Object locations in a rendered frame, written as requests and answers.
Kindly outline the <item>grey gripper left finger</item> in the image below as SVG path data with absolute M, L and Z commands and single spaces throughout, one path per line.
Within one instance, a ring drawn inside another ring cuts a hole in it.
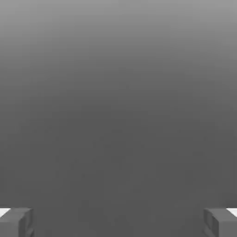
M 34 237 L 33 222 L 32 208 L 0 208 L 0 237 Z

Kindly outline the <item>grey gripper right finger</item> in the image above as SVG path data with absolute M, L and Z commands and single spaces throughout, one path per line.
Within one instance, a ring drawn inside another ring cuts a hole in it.
M 237 237 L 237 208 L 205 208 L 203 218 L 206 237 Z

